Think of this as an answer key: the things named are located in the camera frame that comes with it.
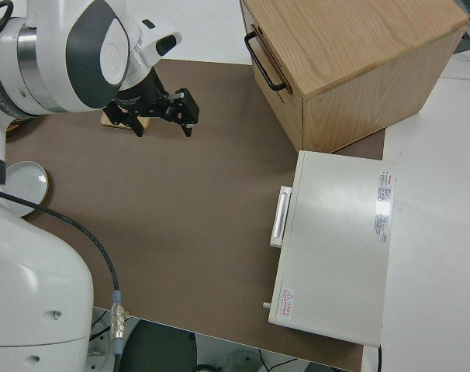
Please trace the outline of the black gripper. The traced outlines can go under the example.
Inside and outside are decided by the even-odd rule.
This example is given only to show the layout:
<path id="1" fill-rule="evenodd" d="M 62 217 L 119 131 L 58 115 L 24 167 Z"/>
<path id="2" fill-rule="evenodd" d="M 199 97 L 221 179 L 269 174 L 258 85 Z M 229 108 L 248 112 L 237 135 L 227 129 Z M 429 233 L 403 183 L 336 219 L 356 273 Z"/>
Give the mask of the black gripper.
<path id="1" fill-rule="evenodd" d="M 181 88 L 169 94 L 156 71 L 151 71 L 139 84 L 119 91 L 114 102 L 105 107 L 105 116 L 111 126 L 131 129 L 137 137 L 142 137 L 144 127 L 135 113 L 167 116 L 168 121 L 180 125 L 187 137 L 192 136 L 193 126 L 199 120 L 199 107 L 190 91 Z"/>

